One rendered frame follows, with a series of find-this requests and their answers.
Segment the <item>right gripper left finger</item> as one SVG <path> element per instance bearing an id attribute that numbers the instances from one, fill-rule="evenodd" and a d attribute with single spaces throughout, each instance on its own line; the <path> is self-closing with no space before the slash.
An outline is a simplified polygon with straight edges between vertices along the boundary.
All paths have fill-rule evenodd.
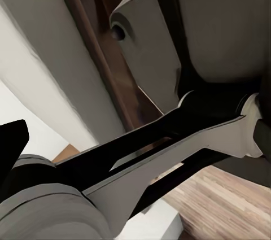
<path id="1" fill-rule="evenodd" d="M 0 186 L 15 165 L 29 142 L 29 132 L 24 119 L 0 125 Z"/>

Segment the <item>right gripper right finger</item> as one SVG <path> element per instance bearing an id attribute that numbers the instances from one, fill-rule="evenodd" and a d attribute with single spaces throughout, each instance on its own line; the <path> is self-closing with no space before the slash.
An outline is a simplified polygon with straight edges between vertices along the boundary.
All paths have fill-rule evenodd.
<path id="1" fill-rule="evenodd" d="M 271 164 L 271 121 L 258 119 L 253 133 L 253 140 Z"/>

